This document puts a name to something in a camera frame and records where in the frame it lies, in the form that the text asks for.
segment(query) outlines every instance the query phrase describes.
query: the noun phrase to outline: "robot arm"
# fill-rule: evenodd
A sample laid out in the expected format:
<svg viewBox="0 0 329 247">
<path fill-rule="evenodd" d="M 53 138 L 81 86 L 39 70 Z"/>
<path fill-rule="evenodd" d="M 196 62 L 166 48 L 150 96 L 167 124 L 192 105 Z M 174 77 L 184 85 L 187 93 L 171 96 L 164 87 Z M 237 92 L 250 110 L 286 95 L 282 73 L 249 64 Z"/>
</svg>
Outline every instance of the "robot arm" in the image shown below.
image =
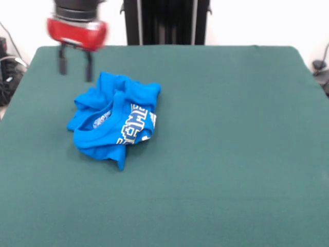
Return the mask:
<svg viewBox="0 0 329 247">
<path fill-rule="evenodd" d="M 49 35 L 61 43 L 59 72 L 67 73 L 66 46 L 85 51 L 86 80 L 92 80 L 92 51 L 103 46 L 107 24 L 97 19 L 98 5 L 104 0 L 55 0 L 55 13 L 47 20 Z"/>
</svg>

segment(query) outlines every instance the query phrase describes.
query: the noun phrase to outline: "green table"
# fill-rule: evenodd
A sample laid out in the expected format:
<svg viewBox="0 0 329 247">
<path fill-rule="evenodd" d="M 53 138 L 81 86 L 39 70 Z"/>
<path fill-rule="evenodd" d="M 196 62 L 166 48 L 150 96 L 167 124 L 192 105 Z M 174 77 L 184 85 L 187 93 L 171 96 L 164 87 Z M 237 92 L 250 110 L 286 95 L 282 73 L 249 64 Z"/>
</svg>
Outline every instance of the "green table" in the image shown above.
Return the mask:
<svg viewBox="0 0 329 247">
<path fill-rule="evenodd" d="M 84 54 L 42 47 L 0 123 L 0 246 L 329 246 L 329 102 L 291 47 L 107 47 L 95 70 L 162 85 L 120 172 L 66 124 Z"/>
</svg>

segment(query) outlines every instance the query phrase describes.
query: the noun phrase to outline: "white wall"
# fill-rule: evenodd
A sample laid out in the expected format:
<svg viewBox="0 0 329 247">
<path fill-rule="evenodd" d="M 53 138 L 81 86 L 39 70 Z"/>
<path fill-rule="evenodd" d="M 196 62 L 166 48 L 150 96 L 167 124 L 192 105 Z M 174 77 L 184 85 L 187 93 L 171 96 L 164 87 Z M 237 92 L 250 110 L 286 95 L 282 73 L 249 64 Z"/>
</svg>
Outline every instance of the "white wall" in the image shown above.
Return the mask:
<svg viewBox="0 0 329 247">
<path fill-rule="evenodd" d="M 100 18 L 110 25 L 109 45 L 126 45 L 121 4 L 122 0 L 107 0 L 100 8 Z M 322 58 L 329 42 L 327 0 L 211 0 L 211 7 L 208 45 L 291 45 L 310 67 L 313 59 Z M 53 0 L 0 0 L 0 21 L 27 62 L 39 46 L 57 44 L 46 31 L 46 18 L 52 10 Z"/>
</svg>

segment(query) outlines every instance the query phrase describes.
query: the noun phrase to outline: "black stand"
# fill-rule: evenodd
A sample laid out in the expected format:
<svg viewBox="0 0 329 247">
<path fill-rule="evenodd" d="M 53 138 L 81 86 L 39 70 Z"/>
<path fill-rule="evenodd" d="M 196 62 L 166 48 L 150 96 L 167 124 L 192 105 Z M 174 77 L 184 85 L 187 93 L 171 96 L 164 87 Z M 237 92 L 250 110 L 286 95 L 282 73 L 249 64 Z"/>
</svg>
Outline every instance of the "black stand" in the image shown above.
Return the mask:
<svg viewBox="0 0 329 247">
<path fill-rule="evenodd" d="M 210 0 L 129 0 L 122 11 L 128 45 L 205 44 Z"/>
<path fill-rule="evenodd" d="M 65 57 L 65 48 L 67 44 L 62 43 L 59 49 L 59 73 L 61 75 L 67 74 L 67 60 Z M 87 66 L 86 66 L 86 81 L 91 82 L 93 79 L 93 57 L 90 51 L 85 51 L 87 57 Z"/>
</svg>

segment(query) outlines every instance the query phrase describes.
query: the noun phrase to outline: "blue t-shirt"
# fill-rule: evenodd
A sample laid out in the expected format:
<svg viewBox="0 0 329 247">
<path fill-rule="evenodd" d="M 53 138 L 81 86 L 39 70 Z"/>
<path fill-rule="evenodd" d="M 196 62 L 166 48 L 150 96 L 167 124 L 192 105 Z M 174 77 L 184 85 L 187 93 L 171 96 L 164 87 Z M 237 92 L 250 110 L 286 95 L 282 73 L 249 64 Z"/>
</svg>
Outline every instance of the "blue t-shirt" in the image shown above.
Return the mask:
<svg viewBox="0 0 329 247">
<path fill-rule="evenodd" d="M 143 85 L 126 76 L 102 72 L 96 88 L 75 99 L 77 112 L 67 128 L 74 143 L 86 155 L 112 159 L 123 170 L 125 145 L 153 136 L 158 83 Z"/>
</svg>

